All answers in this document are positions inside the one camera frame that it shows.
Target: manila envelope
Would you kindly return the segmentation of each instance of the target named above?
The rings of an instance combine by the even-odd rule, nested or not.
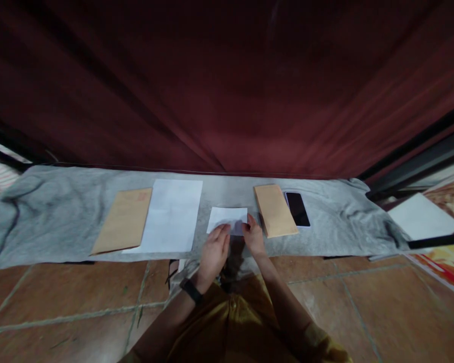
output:
[[[116,194],[91,256],[141,244],[152,190],[146,188]]]
[[[299,233],[288,204],[276,185],[254,187],[267,238]]]

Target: dark red curtain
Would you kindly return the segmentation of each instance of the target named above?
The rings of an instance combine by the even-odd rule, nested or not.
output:
[[[60,161],[354,177],[453,108],[454,1],[0,1],[0,120]]]

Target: black phone screen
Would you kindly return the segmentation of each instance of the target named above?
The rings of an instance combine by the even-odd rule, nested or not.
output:
[[[311,226],[311,224],[309,223],[308,214],[306,213],[306,209],[304,208],[303,198],[301,198],[301,194],[286,193],[286,199],[288,201],[289,210],[291,211],[291,215],[294,218],[296,226]]]

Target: person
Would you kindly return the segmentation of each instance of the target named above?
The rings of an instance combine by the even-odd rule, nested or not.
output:
[[[250,214],[242,229],[262,276],[244,279],[241,294],[228,294],[215,282],[230,244],[230,225],[217,227],[203,246],[198,270],[121,363],[352,361],[283,282],[267,256],[262,228]]]

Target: white paper sheet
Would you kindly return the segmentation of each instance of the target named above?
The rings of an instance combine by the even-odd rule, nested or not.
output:
[[[201,180],[155,180],[141,245],[123,253],[191,251],[202,185]]]
[[[454,218],[418,193],[388,211],[413,240],[454,233]]]
[[[212,207],[207,233],[212,232],[220,224],[228,223],[231,225],[231,235],[242,236],[242,222],[247,223],[247,208]]]

